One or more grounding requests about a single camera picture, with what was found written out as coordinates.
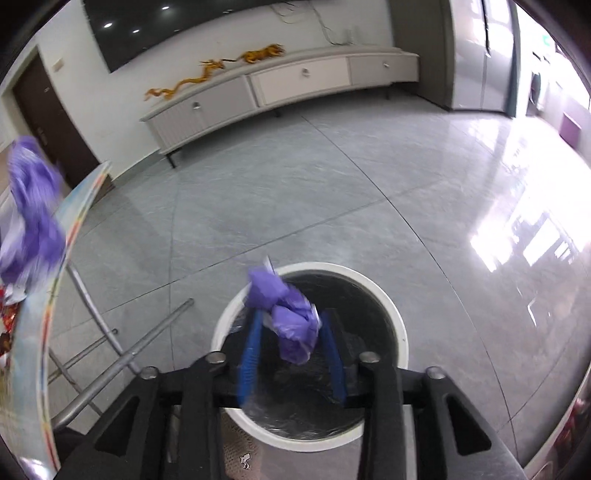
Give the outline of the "small purple plastic bag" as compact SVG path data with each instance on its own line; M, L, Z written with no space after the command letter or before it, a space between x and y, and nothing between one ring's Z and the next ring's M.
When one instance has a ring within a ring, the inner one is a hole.
M249 270L245 305L263 310L263 325L276 334L283 361L304 365L311 359L322 327L318 310L300 290L283 281L270 258Z

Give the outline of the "large purple plastic bag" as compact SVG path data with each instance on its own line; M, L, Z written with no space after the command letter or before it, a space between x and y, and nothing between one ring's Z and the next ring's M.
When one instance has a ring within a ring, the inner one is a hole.
M1 195L1 286L7 304L23 301L61 263L65 234L53 217L62 178L42 156L37 140L10 147L8 191Z

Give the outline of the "white round trash bin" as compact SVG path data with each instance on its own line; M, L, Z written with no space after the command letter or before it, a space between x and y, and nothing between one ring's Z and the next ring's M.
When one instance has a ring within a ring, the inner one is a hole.
M322 452L356 439L404 448L406 326L369 277L335 263L249 270L211 346L228 355L229 419L260 442Z

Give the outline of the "metal table legs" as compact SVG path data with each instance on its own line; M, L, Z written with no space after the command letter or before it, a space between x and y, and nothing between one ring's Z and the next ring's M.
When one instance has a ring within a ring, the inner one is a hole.
M61 362L56 353L49 348L48 355L51 362L56 367L48 377L48 383L51 384L59 378L64 378L65 381L74 389L77 396L65 406L59 413L51 419L51 427L54 431L59 431L68 426L85 408L90 407L98 416L102 414L102 410L94 403L94 399L101 393L108 384L115 379L124 369L130 370L135 376L140 376L145 379L155 378L159 371L156 367L145 367L140 369L135 359L143 352L164 330L173 325L179 317L194 305L194 299L188 298L181 305L175 308L169 315L162 319L132 346L124 350L119 340L117 339L116 329L110 328L99 312L94 300L92 299L84 281L78 270L72 263L66 265L66 271L79 294L83 304L89 311L92 320L98 327L102 336L85 347L82 351L68 359L65 363ZM82 388L74 377L69 373L69 369L77 365L81 360L86 358L90 353L96 350L99 346L108 344L117 356L116 360L109 365L96 379L94 379L87 387Z

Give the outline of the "landscape print table cover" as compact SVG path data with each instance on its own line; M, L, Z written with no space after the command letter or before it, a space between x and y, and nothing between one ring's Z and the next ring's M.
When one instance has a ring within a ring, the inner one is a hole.
M109 163L100 164L56 209L54 218L65 235L64 258L21 303L8 365L1 370L1 439L26 479L52 479L60 468L48 401L53 313L76 237L109 171Z

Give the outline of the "grey white tv cabinet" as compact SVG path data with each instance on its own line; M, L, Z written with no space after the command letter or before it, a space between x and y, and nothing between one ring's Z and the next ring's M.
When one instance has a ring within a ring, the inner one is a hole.
M339 46L231 67L141 118L170 157L184 145L260 113L308 99L419 80L419 55L397 47Z

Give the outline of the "golden dragon figurine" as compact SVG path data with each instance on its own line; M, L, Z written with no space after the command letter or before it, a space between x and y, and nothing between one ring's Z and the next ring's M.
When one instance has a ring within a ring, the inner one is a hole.
M192 86L192 85L199 85L202 83L211 80L213 74L218 70L223 70L225 68L224 62L222 60L206 60L202 61L202 71L201 75L198 77L190 77L184 78L179 80L173 87L171 88L150 88L144 93L144 100L147 101L151 98L160 98L162 97L164 100L172 99L184 86Z

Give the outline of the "golden tiger figurine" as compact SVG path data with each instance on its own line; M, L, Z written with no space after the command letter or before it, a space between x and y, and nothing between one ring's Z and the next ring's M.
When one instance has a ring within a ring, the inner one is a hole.
M283 46L280 44L270 44L259 50L249 50L239 56L246 64L256 64L267 59L281 57L284 55Z

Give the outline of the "white washing machine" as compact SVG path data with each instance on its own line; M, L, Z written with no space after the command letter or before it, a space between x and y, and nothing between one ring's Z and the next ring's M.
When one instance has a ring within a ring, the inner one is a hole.
M537 116L544 109L545 80L540 71L533 72L531 76L530 92L526 109L527 116Z

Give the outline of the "grey steel refrigerator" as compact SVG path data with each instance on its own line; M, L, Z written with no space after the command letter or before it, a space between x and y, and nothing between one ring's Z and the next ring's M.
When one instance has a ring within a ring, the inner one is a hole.
M448 111L516 115L513 1L391 1L389 8L394 46L419 56L415 94Z

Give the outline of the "dark brown entrance door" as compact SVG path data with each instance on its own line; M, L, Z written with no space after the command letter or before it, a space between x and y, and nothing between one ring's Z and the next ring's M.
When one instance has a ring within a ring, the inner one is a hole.
M99 162L58 98L39 54L24 68L12 93L49 161L70 188L76 187Z

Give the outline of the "purple stool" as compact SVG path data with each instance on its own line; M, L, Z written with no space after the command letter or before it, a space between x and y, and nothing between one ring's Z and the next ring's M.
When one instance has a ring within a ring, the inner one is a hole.
M580 143L582 128L580 124L567 113L562 116L559 129L560 137L574 150L577 150Z

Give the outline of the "black wall television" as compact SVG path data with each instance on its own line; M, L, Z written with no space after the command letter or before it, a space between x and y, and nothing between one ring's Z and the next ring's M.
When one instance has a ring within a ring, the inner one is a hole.
M178 33L225 15L272 4L269 0L86 0L82 3L110 72Z

